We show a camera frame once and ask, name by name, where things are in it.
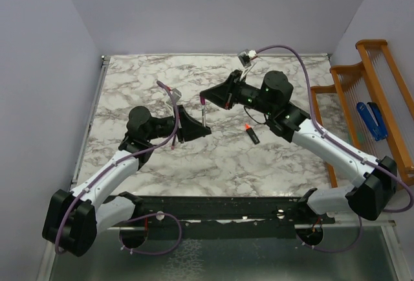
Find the white pen green tip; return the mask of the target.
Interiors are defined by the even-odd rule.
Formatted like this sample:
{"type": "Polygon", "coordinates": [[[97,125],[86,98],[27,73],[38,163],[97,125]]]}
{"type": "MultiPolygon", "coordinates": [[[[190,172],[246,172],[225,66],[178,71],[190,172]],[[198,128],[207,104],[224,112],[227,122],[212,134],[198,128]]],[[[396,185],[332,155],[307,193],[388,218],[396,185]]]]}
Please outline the white pen green tip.
{"type": "Polygon", "coordinates": [[[202,126],[206,126],[206,103],[201,103],[202,126]]]}

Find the red ink pen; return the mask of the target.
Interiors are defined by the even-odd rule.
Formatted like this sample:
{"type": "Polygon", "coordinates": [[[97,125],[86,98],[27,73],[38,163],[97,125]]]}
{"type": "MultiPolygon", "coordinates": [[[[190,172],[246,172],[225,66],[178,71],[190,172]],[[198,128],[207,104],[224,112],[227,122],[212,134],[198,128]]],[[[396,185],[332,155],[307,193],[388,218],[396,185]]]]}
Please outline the red ink pen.
{"type": "Polygon", "coordinates": [[[172,144],[171,144],[171,149],[172,149],[172,150],[174,150],[174,149],[175,149],[176,143],[177,143],[177,140],[176,140],[176,138],[174,137],[174,139],[173,139],[173,141],[172,141],[172,144]]]}

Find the black orange highlighter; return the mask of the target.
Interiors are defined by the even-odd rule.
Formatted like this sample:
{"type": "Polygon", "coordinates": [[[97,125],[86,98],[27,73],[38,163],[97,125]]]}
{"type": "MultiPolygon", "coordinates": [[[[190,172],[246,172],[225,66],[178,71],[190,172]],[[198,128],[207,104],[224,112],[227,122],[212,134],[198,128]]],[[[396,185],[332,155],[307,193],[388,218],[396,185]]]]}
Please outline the black orange highlighter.
{"type": "Polygon", "coordinates": [[[245,124],[245,131],[255,145],[260,143],[255,131],[248,124],[245,124]]]}

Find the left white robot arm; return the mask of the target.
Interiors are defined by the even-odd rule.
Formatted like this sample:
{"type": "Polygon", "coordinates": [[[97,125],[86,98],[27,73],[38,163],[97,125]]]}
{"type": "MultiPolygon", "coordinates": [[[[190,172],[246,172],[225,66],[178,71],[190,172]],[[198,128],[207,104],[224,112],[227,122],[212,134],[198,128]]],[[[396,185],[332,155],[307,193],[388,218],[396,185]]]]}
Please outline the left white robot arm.
{"type": "Polygon", "coordinates": [[[153,117],[148,108],[134,107],[128,116],[127,131],[116,153],[86,182],[70,191],[58,190],[50,199],[42,237],[54,244],[56,254],[84,255],[94,243],[99,229],[125,221],[141,222],[143,210],[121,196],[107,202],[123,181],[137,173],[171,139],[189,142],[211,134],[205,122],[191,117],[178,105],[170,117],[153,117]]]}

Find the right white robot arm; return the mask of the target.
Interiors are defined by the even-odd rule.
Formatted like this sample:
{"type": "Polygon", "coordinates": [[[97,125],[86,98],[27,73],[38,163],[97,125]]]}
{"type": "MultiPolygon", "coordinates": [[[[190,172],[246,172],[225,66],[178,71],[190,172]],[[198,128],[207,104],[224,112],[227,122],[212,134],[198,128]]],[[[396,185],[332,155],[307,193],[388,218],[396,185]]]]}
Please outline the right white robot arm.
{"type": "Polygon", "coordinates": [[[266,73],[261,87],[256,88],[236,70],[223,83],[201,91],[200,96],[223,109],[241,104],[266,115],[266,125],[273,134],[309,150],[349,180],[348,186],[309,190],[297,207],[302,222],[312,223],[328,212],[354,212],[376,220],[397,189],[389,176],[397,172],[395,161],[388,156],[379,160],[341,139],[329,141],[329,132],[290,102],[293,89],[283,72],[266,73]]]}

